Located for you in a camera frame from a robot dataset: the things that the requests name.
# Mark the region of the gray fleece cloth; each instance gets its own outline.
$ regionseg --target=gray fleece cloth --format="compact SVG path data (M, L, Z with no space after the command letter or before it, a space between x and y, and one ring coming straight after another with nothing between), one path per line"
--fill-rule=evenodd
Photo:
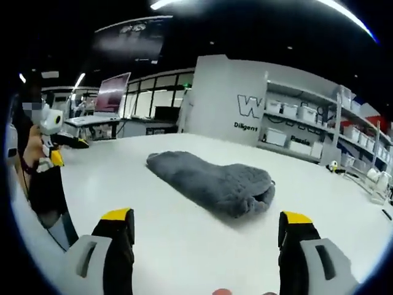
M265 170L242 164L218 166L189 152L151 154L147 167L195 203L234 218L266 211L275 193Z

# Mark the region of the black ceiling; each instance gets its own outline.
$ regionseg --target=black ceiling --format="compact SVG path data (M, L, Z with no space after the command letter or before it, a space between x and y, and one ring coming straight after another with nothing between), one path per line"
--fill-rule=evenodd
M93 32L124 20L158 15L149 1L135 2L59 1L32 4L34 13L26 4L20 14L28 23L28 34L18 48L15 72L28 76L33 68L59 71L59 79L45 80L49 86L74 85L83 71L87 74L82 85L99 86L118 73L89 63ZM378 44L315 0L183 2L159 10L159 14L175 16L160 61L149 67L135 65L130 69L133 77L192 67L199 55L226 53L230 58L279 63L318 74L348 86L380 112L393 114L387 107L391 94L386 90L393 65L389 1L343 1L373 32Z

